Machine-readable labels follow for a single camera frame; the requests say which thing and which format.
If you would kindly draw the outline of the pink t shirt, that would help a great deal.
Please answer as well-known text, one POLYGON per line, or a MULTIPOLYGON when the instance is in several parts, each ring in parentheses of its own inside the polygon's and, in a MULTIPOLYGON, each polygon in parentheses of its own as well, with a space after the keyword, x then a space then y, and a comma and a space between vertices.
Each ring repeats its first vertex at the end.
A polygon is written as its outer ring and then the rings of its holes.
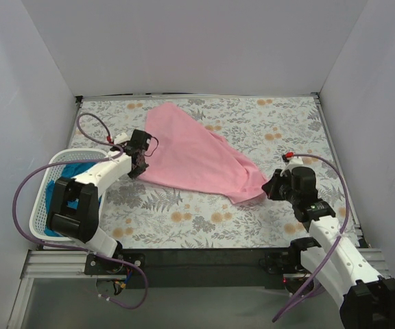
POLYGON ((173 103, 148 111, 145 131, 158 139, 139 179, 150 184, 223 195, 239 204, 263 194, 267 178, 227 140, 173 103))

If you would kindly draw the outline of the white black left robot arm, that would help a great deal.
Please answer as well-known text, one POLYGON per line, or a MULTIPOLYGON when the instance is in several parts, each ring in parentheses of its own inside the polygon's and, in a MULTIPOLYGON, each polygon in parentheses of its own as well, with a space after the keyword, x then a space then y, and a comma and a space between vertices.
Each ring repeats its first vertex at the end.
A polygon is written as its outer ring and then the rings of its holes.
POLYGON ((151 134, 134 130, 131 136, 118 135, 119 143, 94 166, 71 178, 58 178, 47 215, 48 229, 86 249, 101 254, 100 265, 107 273, 123 269, 123 247, 99 226, 100 199, 119 178, 139 177, 149 167, 146 157, 151 134))

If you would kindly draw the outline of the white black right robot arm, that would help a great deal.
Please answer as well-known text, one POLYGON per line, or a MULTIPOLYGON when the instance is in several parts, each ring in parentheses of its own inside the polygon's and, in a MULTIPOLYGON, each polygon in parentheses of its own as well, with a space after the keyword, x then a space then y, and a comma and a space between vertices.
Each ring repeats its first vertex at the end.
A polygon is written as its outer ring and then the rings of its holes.
POLYGON ((262 189, 270 200, 289 202, 309 233, 291 242, 289 266, 310 272, 330 294, 343 327, 395 328, 395 279, 383 276, 341 233, 334 210, 318 196, 313 169, 277 169, 262 189))

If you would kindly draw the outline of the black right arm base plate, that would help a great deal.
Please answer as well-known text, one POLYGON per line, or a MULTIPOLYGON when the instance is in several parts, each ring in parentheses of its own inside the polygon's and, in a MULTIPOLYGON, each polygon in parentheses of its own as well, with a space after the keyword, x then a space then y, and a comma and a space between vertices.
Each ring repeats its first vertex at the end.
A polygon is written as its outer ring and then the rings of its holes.
POLYGON ((268 274, 274 275, 301 275, 309 276, 311 273, 301 265, 297 265, 285 251, 270 251, 259 259, 259 266, 268 274))

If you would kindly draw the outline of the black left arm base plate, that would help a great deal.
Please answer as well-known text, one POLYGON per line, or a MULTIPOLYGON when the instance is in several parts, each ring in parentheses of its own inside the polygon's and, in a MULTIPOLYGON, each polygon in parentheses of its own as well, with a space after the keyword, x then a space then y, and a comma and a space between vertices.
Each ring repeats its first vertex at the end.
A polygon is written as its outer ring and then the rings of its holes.
MULTIPOLYGON (((118 259, 124 260, 128 263, 132 263, 140 267, 141 269, 145 266, 145 254, 136 252, 121 252, 118 255, 118 259)), ((125 275, 128 273, 130 268, 121 263, 117 263, 111 260, 106 260, 94 254, 89 254, 86 258, 84 274, 86 275, 125 275)))

